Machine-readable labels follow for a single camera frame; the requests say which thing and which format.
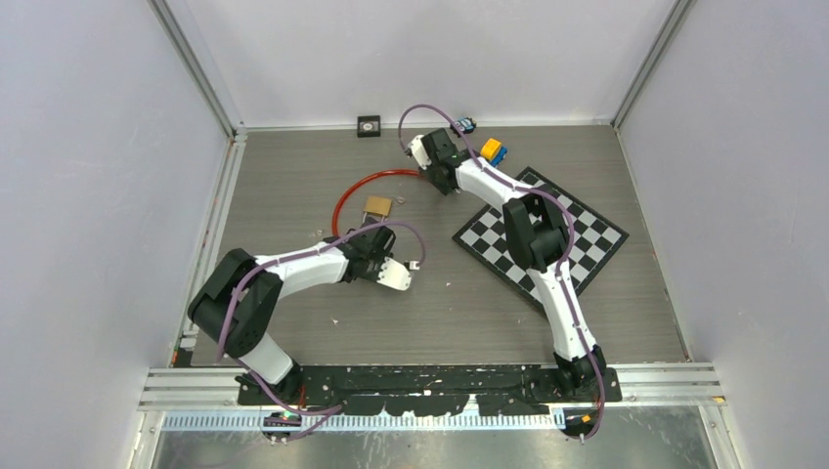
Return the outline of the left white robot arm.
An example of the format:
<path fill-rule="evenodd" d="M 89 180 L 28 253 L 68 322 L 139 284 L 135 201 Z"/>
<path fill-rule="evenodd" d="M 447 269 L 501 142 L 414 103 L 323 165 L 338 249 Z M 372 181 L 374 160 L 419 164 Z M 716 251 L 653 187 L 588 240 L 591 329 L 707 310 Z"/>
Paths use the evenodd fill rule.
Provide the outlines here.
<path fill-rule="evenodd" d="M 268 331 L 277 303 L 302 290 L 355 279 L 408 290 L 412 275 L 393 256 L 395 239 L 386 226 L 366 225 L 283 255 L 233 249 L 191 300 L 188 317 L 224 355 L 248 367 L 244 384 L 264 382 L 279 398 L 292 399 L 302 385 L 301 369 Z"/>

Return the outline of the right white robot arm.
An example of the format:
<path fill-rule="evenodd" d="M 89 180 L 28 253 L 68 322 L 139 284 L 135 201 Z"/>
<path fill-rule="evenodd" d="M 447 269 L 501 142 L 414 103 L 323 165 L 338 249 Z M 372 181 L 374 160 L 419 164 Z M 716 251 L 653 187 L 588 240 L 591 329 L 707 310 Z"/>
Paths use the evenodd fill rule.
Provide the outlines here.
<path fill-rule="evenodd" d="M 551 329 L 558 390 L 605 400 L 606 361 L 570 274 L 574 222 L 557 197 L 507 176 L 473 149 L 458 149 L 444 129 L 414 137 L 404 151 L 440 193 L 469 192 L 500 211 L 509 256 L 535 285 Z"/>

